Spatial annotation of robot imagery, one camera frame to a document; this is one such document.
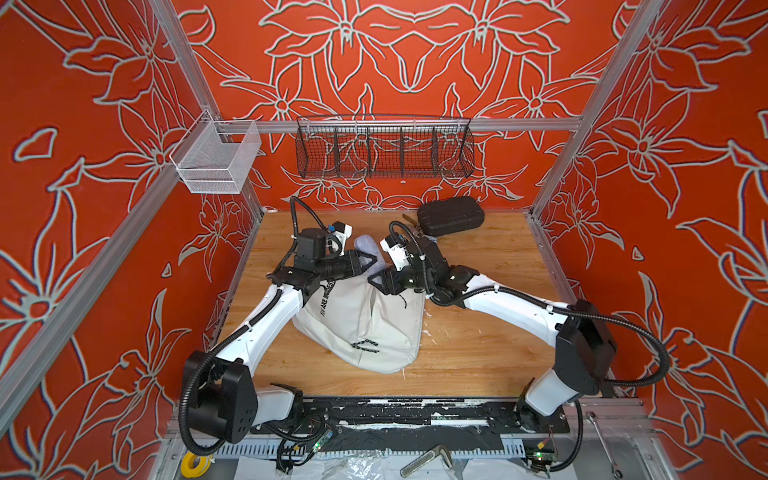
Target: wire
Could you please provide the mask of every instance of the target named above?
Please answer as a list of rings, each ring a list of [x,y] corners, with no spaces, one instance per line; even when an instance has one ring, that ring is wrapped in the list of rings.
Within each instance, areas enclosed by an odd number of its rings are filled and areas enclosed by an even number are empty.
[[[320,424],[317,432],[314,432],[313,434],[310,434],[306,437],[295,436],[294,434],[298,432],[302,426],[304,426],[307,420],[312,420]],[[280,445],[278,445],[277,447],[277,469],[283,473],[290,473],[293,467],[304,465],[309,460],[311,460],[313,456],[315,456],[315,452],[307,452],[307,456],[304,460],[301,460],[300,462],[295,462],[290,459],[291,450],[296,448],[297,445],[306,445],[311,442],[317,442],[318,440],[320,440],[320,438],[323,437],[323,435],[326,434],[326,431],[327,431],[325,416],[319,412],[311,412],[309,415],[299,420],[296,426],[294,426],[288,432],[283,432],[282,430],[278,429],[274,425],[271,425],[270,423],[271,422],[265,422],[262,424],[262,427],[264,427],[265,429],[269,430],[270,432],[279,436],[282,439],[280,441]],[[293,442],[293,445],[291,445],[290,447],[286,447],[287,442]],[[284,455],[288,455],[289,458],[288,459],[283,458]]]
[[[254,318],[252,318],[248,325],[254,326],[256,325],[259,320],[264,318],[266,314],[268,314],[272,308],[275,307],[277,302],[280,300],[280,297],[283,295],[282,290],[277,290],[275,293],[275,296],[272,298],[272,300],[264,307],[263,310],[258,312]],[[229,335],[226,339],[224,339],[221,343],[216,345],[211,351],[209,351],[205,357],[203,357],[203,360],[200,361],[200,365],[197,366],[197,369],[194,371],[192,376],[190,377],[189,381],[181,390],[181,399],[179,400],[179,434],[181,436],[181,440],[184,442],[184,446],[187,447],[187,449],[198,456],[207,456],[212,455],[216,452],[216,450],[220,449],[222,445],[226,442],[224,439],[219,439],[210,447],[204,447],[202,445],[199,445],[197,442],[195,442],[194,438],[192,437],[192,434],[190,432],[190,426],[189,426],[189,408],[190,408],[190,397],[192,395],[192,388],[194,385],[196,385],[200,381],[200,376],[203,374],[203,371],[210,365],[213,360],[216,358],[216,356],[221,353],[223,349],[225,349],[227,346],[229,346],[232,342],[234,342],[237,337],[243,335],[245,332],[250,330],[249,326],[243,325],[239,329],[237,329],[234,333]]]
[[[310,214],[314,217],[315,221],[318,225],[320,225],[320,228],[323,230],[326,229],[326,225],[321,221],[320,217],[317,216],[314,210],[310,208],[309,205],[305,204],[303,200],[301,200],[298,197],[291,197],[290,198],[290,214],[293,218],[293,234],[298,235],[299,234],[299,223],[296,220],[296,204],[301,205],[304,207],[304,210],[310,212]]]
[[[576,445],[574,445],[573,452],[565,459],[564,462],[558,463],[554,467],[549,468],[550,472],[559,472],[567,468],[576,459],[578,451],[581,450],[581,441],[584,440],[584,416],[581,414],[581,404],[578,400],[574,400],[576,406],[576,419],[578,421],[578,429],[576,430]]]
[[[320,228],[322,228],[323,230],[327,230],[323,221],[320,219],[320,217],[317,216],[315,211],[312,210],[309,205],[305,204],[303,200],[301,200],[298,197],[291,197],[290,198],[290,217],[293,222],[293,244],[290,246],[285,256],[280,261],[280,263],[277,264],[277,266],[275,267],[275,270],[273,270],[272,273],[277,273],[278,270],[286,266],[286,262],[291,257],[291,255],[296,253],[296,247],[299,246],[299,242],[296,240],[296,238],[298,238],[299,236],[299,218],[296,215],[296,204],[301,205],[304,208],[304,210],[310,212],[310,214],[315,219],[317,224],[320,225]]]
[[[495,291],[495,288],[493,286],[483,286],[471,292],[463,293],[462,295],[457,296],[456,298],[454,298],[449,302],[440,302],[435,297],[432,298],[432,302],[434,302],[436,305],[439,305],[439,306],[450,306],[450,305],[455,305],[456,303],[459,303],[459,302],[463,302],[469,297],[477,295],[479,293],[493,292],[493,291]],[[548,310],[551,309],[553,313],[557,313],[559,315],[578,316],[580,318],[585,318],[585,319],[602,320],[607,323],[613,323],[614,325],[623,326],[624,328],[630,329],[636,334],[644,337],[653,346],[653,348],[656,350],[658,354],[659,367],[656,370],[656,372],[652,373],[649,376],[645,376],[641,379],[635,379],[635,380],[603,379],[603,383],[606,385],[620,386],[620,387],[649,386],[649,385],[653,385],[656,382],[661,381],[662,378],[664,378],[666,374],[669,372],[670,357],[669,357],[669,353],[667,352],[667,347],[664,346],[664,344],[658,338],[656,338],[653,333],[649,332],[648,330],[644,329],[639,325],[635,325],[634,323],[628,320],[619,319],[614,316],[579,312],[578,310],[570,310],[570,309],[560,308],[557,306],[552,306],[551,303],[549,302],[545,302],[544,300],[540,300],[535,296],[530,296],[527,293],[523,293],[518,290],[509,288],[508,286],[500,286],[498,288],[498,291],[516,296],[529,303],[533,303],[534,305],[542,309],[548,309]]]

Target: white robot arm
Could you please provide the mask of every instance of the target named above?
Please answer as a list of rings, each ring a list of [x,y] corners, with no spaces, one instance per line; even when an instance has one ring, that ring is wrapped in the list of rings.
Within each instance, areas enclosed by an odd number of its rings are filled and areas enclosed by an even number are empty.
[[[393,224],[401,226],[410,241],[396,236]],[[352,229],[338,222],[334,227],[302,230],[289,252],[295,253],[294,266],[285,266],[283,260],[268,275],[273,285],[235,333],[210,352],[195,352],[187,360],[179,423],[184,444],[192,453],[209,455],[225,441],[237,443],[251,426],[285,419],[295,403],[300,403],[301,398],[295,397],[297,391],[290,387],[255,389],[252,376],[266,349],[319,288],[321,280],[360,275],[376,262],[376,255],[370,253],[344,252]],[[602,316],[584,300],[575,305],[544,300],[496,283],[472,268],[449,266],[436,243],[414,237],[400,222],[392,222],[390,232],[382,246],[396,264],[368,279],[379,291],[397,295],[406,288],[421,290],[439,306],[459,306],[496,316],[555,348],[552,369],[531,381],[515,405],[516,419],[523,429],[545,431],[548,417],[559,406],[582,395],[597,394],[607,382],[605,376],[616,344],[606,321],[632,329],[659,349],[660,368],[642,379],[645,385],[666,374],[666,349],[650,332]],[[212,435],[219,442],[213,447],[201,447],[192,439],[190,428]]]

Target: orange floral wallpaper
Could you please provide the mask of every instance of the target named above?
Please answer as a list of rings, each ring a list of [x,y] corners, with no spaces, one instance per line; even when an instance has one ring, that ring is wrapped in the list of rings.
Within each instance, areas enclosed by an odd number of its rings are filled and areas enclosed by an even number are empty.
[[[327,113],[474,118],[578,116],[636,2],[561,0],[206,2],[174,0],[227,119]],[[264,135],[250,176],[263,204],[413,208],[472,195],[526,208],[567,132],[480,133],[461,180],[303,180],[288,134]]]
[[[200,113],[145,0],[0,6],[0,375]],[[178,184],[0,439],[0,478],[142,478],[253,218]]]
[[[768,476],[768,5],[667,2],[543,217],[574,292],[645,325],[681,478]],[[626,332],[622,378],[654,369]]]

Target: wrench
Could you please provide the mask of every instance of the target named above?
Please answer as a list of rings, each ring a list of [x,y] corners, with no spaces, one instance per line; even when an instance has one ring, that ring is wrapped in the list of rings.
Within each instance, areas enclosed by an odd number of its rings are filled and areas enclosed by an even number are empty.
[[[605,438],[603,438],[603,432],[600,430],[597,420],[595,420],[598,416],[595,415],[594,412],[587,412],[587,417],[589,418],[589,421],[592,422],[592,425],[594,425],[594,430],[598,434],[600,443],[603,444],[605,456],[608,457],[608,461],[611,463],[611,471],[614,473],[614,477],[621,480],[624,478],[624,474],[619,470],[619,464],[616,463],[616,459],[614,458],[613,453],[611,453],[611,449],[608,448],[608,444],[605,442]]]
[[[400,476],[403,478],[409,477],[413,472],[430,463],[432,460],[438,458],[439,456],[442,456],[442,459],[448,468],[453,468],[453,458],[451,458],[451,451],[448,450],[448,447],[441,444],[436,445],[435,448],[429,450],[427,453],[421,455],[416,460],[403,467],[402,470],[400,470]]]

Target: wooden platform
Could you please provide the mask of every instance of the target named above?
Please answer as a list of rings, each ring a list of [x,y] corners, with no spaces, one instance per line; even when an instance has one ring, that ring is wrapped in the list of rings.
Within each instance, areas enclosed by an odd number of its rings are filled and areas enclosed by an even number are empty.
[[[322,212],[320,218],[352,225],[352,240],[367,233],[378,241],[391,220],[402,220],[402,213]],[[308,214],[300,214],[300,228],[314,226]],[[288,213],[264,217],[221,338],[263,297],[270,285],[265,275],[290,247],[291,230]],[[486,214],[482,227],[441,237],[439,246],[451,265],[471,266],[512,288],[558,298],[523,214]],[[383,375],[343,362],[288,323],[253,382],[285,383],[307,395],[516,396],[531,377],[554,362],[554,349],[539,338],[484,313],[428,301],[423,329],[416,361],[401,372]]]

